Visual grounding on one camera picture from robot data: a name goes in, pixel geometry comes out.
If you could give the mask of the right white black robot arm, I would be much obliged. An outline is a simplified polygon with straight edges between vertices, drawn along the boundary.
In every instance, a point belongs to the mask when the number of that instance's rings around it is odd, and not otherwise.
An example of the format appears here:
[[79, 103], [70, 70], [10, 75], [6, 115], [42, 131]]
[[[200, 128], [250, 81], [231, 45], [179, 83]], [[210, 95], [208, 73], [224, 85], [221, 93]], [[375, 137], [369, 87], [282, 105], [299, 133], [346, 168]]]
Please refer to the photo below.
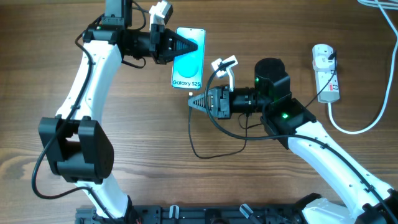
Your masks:
[[294, 223], [396, 223], [397, 191], [356, 162], [290, 91], [290, 77], [278, 58], [254, 67], [254, 86], [206, 86], [188, 99], [190, 109], [205, 112], [213, 124], [234, 113], [259, 113], [266, 139], [277, 140], [310, 164], [342, 200], [331, 203], [319, 194], [299, 200]]

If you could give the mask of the blue screen smartphone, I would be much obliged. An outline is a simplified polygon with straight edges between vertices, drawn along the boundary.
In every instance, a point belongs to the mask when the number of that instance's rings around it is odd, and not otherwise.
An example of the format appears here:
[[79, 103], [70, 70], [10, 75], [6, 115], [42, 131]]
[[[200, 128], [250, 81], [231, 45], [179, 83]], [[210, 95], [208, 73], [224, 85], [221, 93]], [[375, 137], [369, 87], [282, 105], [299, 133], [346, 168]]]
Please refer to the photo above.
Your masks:
[[174, 88], [199, 90], [203, 78], [206, 30], [192, 27], [178, 27], [176, 32], [197, 44], [198, 49], [174, 59], [171, 86]]

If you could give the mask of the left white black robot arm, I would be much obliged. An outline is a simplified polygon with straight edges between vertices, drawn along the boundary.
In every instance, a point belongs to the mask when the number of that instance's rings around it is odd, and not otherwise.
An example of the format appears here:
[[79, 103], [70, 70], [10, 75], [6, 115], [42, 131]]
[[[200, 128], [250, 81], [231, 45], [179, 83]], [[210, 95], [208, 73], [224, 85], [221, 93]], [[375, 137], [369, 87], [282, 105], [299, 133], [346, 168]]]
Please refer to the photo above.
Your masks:
[[40, 159], [53, 174], [84, 191], [100, 223], [140, 223], [131, 199], [112, 173], [114, 149], [101, 127], [104, 103], [124, 57], [151, 58], [166, 64], [198, 49], [196, 43], [167, 28], [171, 3], [160, 1], [143, 11], [144, 26], [132, 28], [135, 1], [107, 1], [104, 14], [76, 38], [83, 55], [70, 92], [52, 118], [42, 118]]

